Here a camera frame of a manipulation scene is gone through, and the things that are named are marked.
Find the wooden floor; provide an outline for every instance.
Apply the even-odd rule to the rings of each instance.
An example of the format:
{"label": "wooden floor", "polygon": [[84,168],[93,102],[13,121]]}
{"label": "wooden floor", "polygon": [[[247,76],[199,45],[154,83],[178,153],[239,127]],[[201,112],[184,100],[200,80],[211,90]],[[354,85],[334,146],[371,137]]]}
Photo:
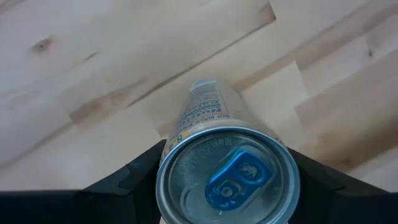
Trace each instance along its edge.
{"label": "wooden floor", "polygon": [[0,190],[109,175],[200,77],[288,147],[398,191],[398,0],[0,0]]}

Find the can top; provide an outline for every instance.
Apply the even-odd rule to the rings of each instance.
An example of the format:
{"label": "can top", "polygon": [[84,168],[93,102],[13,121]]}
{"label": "can top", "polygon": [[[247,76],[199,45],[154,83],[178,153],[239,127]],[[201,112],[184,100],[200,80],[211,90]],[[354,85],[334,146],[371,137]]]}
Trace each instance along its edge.
{"label": "can top", "polygon": [[158,173],[158,204],[167,222],[287,223],[293,214],[298,169],[269,136],[215,128],[179,147],[184,149],[171,152]]}

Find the blue pull tab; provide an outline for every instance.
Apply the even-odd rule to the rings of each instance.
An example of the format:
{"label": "blue pull tab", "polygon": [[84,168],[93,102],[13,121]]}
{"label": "blue pull tab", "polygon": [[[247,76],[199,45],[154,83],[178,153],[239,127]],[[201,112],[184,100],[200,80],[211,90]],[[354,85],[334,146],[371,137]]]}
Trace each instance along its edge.
{"label": "blue pull tab", "polygon": [[205,193],[207,202],[222,211],[239,208],[271,176],[272,170],[254,154],[239,152],[210,178]]}

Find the can rim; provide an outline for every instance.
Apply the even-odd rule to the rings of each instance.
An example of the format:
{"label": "can rim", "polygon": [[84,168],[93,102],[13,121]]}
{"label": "can rim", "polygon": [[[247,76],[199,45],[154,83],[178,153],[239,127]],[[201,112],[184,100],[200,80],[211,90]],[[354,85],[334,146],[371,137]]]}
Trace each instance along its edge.
{"label": "can rim", "polygon": [[165,219],[165,221],[173,220],[173,224],[183,224],[183,223],[190,223],[185,217],[181,214],[176,214],[174,212],[174,207],[171,203],[166,203],[167,201],[167,194],[164,191],[164,183],[165,178],[167,176],[167,169],[171,168],[168,166],[174,159],[182,152],[188,143],[196,141],[198,138],[202,138],[203,136],[214,134],[214,133],[221,133],[221,132],[232,132],[232,133],[243,133],[243,134],[250,134],[254,137],[257,137],[258,140],[262,141],[263,143],[272,144],[272,149],[275,153],[280,154],[286,161],[288,165],[288,172],[290,180],[289,182],[292,183],[289,185],[289,191],[286,196],[287,203],[279,210],[279,212],[275,215],[275,218],[271,221],[271,223],[279,222],[279,220],[285,220],[286,222],[289,218],[293,215],[295,208],[299,202],[300,196],[300,174],[299,168],[297,167],[292,155],[288,152],[288,150],[283,146],[279,141],[275,140],[274,138],[258,131],[256,129],[242,127],[242,126],[223,126],[223,127],[215,127],[200,131],[198,133],[192,134],[188,138],[184,139],[180,144],[178,144],[172,151],[164,158],[163,163],[159,167],[159,171],[157,173],[156,178],[156,199],[158,208]]}

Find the silver can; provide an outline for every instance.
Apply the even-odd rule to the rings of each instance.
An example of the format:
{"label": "silver can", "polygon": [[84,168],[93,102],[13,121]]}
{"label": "silver can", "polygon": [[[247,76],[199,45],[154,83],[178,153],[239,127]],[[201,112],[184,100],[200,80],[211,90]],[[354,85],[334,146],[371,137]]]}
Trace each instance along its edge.
{"label": "silver can", "polygon": [[287,223],[299,200],[297,166],[241,95],[197,80],[171,130],[156,197],[169,224]]}

